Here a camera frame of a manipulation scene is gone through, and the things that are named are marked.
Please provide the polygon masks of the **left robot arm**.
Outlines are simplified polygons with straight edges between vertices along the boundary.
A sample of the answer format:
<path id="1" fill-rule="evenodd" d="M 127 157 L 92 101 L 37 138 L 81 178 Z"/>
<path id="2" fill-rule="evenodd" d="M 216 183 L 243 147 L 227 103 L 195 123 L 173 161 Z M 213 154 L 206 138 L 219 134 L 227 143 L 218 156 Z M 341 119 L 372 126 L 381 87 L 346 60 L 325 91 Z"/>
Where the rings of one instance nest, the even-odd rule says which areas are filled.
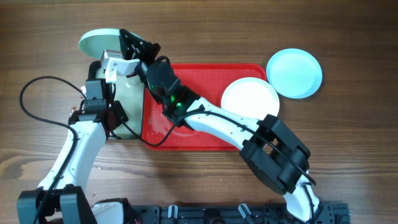
<path id="1" fill-rule="evenodd" d="M 68 123 L 68 136 L 47 176 L 35 190 L 21 192 L 17 200 L 20 223 L 140 223 L 139 214 L 126 198 L 102 200 L 91 207 L 86 184 L 99 150 L 123 121 L 123 108 L 116 101 L 116 86 L 103 78 L 87 80 L 80 109 Z"/>

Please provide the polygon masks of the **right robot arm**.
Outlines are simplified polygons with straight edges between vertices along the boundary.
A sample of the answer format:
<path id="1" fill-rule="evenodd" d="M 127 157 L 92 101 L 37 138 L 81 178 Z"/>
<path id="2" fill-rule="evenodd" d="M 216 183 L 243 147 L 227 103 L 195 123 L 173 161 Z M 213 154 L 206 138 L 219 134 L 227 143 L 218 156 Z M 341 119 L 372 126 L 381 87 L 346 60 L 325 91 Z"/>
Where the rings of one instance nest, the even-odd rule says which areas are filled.
<path id="1" fill-rule="evenodd" d="M 285 198 L 293 217 L 315 223 L 320 200 L 310 189 L 316 184 L 308 174 L 310 151 L 278 117 L 260 120 L 222 110 L 181 83 L 170 60 L 158 54 L 159 44 L 126 29 L 119 30 L 119 43 L 124 60 L 138 61 L 131 75 L 140 78 L 174 127 L 211 134 L 239 149 L 253 174 Z"/>

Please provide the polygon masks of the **white plate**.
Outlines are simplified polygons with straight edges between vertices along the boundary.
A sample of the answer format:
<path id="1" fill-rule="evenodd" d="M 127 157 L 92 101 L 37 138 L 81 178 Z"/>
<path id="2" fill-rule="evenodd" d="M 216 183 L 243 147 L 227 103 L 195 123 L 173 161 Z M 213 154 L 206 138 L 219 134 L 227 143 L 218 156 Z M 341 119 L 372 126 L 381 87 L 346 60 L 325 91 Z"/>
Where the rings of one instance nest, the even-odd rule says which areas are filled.
<path id="1" fill-rule="evenodd" d="M 221 108 L 239 116 L 263 120 L 269 114 L 279 114 L 280 101 L 267 81 L 246 77 L 232 82 L 225 89 Z"/>

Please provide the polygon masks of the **light blue plate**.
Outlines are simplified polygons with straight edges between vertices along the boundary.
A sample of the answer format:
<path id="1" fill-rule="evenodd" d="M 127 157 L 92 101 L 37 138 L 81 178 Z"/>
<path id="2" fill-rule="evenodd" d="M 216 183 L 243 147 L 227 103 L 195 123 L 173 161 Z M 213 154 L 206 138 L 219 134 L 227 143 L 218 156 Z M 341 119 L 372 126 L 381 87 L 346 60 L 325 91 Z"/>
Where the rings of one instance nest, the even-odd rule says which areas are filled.
<path id="1" fill-rule="evenodd" d="M 276 92 L 292 99 L 312 96 L 323 81 L 318 60 L 301 49 L 284 49 L 275 53 L 267 63 L 266 75 Z"/>
<path id="2" fill-rule="evenodd" d="M 85 33 L 79 43 L 79 49 L 90 57 L 101 58 L 104 50 L 121 51 L 119 29 L 96 29 Z"/>

